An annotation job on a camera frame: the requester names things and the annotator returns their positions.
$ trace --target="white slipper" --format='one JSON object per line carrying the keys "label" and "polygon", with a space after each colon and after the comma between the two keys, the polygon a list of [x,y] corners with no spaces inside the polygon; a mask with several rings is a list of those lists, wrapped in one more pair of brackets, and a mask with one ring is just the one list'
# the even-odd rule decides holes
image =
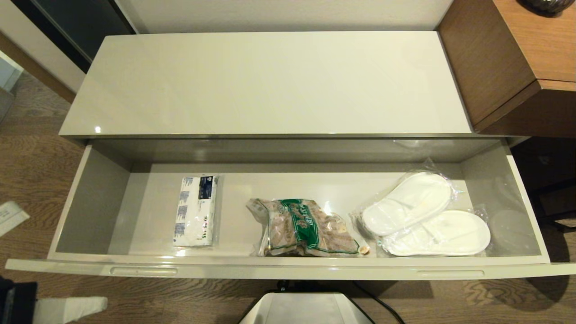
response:
{"label": "white slipper", "polygon": [[409,255],[474,255],[490,244],[488,225],[478,216],[447,210],[438,216],[382,239],[388,252]]}
{"label": "white slipper", "polygon": [[392,192],[362,212],[370,232],[386,236],[441,213],[450,202],[452,188],[437,174],[420,172],[404,179]]}

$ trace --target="white drawer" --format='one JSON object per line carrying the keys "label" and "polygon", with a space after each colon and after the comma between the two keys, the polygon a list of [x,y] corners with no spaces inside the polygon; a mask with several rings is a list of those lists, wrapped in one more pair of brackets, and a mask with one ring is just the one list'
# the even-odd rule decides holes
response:
{"label": "white drawer", "polygon": [[[472,257],[252,257],[261,225],[249,198],[330,201],[347,213],[431,156],[463,192],[455,208],[485,208],[492,242]],[[183,176],[223,174],[217,243],[177,251]],[[86,147],[47,260],[7,269],[101,276],[450,280],[576,274],[550,263],[514,160],[502,140],[447,138],[94,140]]]}

